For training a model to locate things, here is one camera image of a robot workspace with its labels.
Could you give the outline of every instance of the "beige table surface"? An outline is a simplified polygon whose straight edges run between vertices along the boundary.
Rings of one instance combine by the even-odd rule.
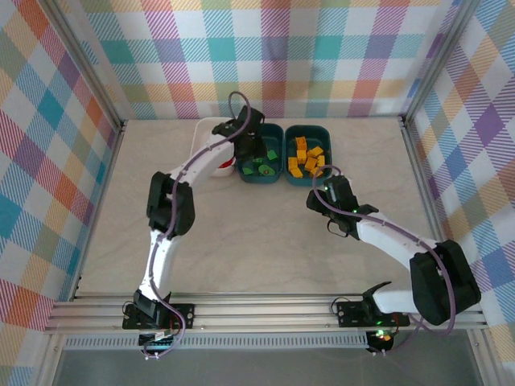
[[[132,294],[150,245],[145,216],[150,178],[189,156],[197,121],[130,121],[94,232],[78,294]],[[395,118],[278,119],[283,129],[329,130],[333,162],[352,180],[360,204],[429,236]],[[307,187],[285,176],[271,185],[237,174],[210,178],[195,195],[196,222],[171,275],[174,292],[354,293],[407,271],[380,250],[327,232],[306,209]]]

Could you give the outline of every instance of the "gray floor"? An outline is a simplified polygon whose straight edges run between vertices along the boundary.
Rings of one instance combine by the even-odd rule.
[[[54,386],[481,385],[465,331],[420,333],[388,357],[365,350],[181,350],[158,362],[138,351],[65,351]]]

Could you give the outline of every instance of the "teal container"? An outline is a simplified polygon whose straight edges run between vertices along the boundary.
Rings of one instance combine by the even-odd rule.
[[[310,187],[312,185],[313,178],[308,172],[302,170],[303,177],[301,179],[296,179],[288,171],[288,157],[297,157],[297,143],[295,142],[295,137],[306,137],[308,149],[320,146],[323,149],[323,155],[325,155],[326,165],[331,165],[331,136],[324,127],[315,125],[291,126],[284,133],[284,159],[282,167],[284,168],[286,179],[289,183],[297,187]],[[331,175],[331,170],[325,169],[323,171],[323,176],[316,179],[316,185],[321,185],[329,175]]]
[[[270,161],[267,157],[262,159],[262,163],[256,163],[253,160],[245,162],[237,162],[236,168],[240,178],[246,183],[275,183],[282,173],[282,166],[284,164],[283,151],[284,151],[284,131],[281,126],[275,125],[274,123],[264,123],[261,125],[261,136],[266,144],[268,151],[273,150],[277,159]],[[260,165],[267,165],[274,169],[274,175],[262,175],[258,171]],[[243,172],[244,168],[249,168],[253,171],[251,175],[245,175]]]

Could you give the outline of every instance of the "green game piece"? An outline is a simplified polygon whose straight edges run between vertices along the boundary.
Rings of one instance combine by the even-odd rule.
[[[257,171],[262,175],[275,175],[275,170],[268,165],[261,165],[258,167]]]
[[[268,154],[267,155],[268,155],[268,159],[270,161],[274,161],[275,159],[278,158],[277,153],[275,153],[275,151],[273,151],[273,150],[268,150]]]

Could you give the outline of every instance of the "checkered backdrop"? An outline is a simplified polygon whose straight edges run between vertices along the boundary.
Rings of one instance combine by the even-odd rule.
[[[115,131],[36,0],[0,0],[0,385],[28,384]]]
[[[397,114],[459,0],[59,0],[119,113]]]
[[[446,234],[515,379],[515,0],[483,0],[416,117]]]

